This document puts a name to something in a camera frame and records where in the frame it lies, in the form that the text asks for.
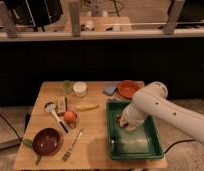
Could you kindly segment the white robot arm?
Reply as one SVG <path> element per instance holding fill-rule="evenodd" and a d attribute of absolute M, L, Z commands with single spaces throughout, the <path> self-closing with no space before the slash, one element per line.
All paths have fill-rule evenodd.
<path fill-rule="evenodd" d="M 168 101 L 167 96 L 167 87 L 158 81 L 139 89 L 123 110 L 120 125 L 133 130 L 151 115 L 168 122 L 204 145 L 204 115 Z"/>

